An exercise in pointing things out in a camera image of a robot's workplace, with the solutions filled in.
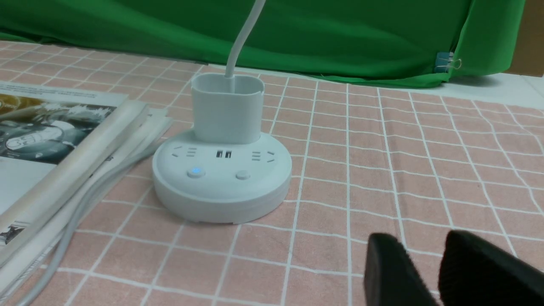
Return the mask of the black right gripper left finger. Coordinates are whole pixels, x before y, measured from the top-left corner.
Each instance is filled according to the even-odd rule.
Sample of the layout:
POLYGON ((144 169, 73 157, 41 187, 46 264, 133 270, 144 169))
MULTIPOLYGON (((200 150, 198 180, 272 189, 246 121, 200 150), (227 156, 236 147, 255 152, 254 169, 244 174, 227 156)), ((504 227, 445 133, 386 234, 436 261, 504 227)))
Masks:
POLYGON ((368 306, 437 306, 404 246, 392 235, 369 235, 365 276, 368 306))

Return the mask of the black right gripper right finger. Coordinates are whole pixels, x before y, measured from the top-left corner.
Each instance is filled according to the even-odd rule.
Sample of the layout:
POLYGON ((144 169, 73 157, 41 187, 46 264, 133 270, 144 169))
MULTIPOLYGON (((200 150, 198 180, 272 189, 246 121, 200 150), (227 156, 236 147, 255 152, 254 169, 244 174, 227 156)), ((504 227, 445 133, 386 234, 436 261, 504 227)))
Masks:
POLYGON ((542 271, 468 231, 447 234, 438 288, 445 306, 542 306, 542 271))

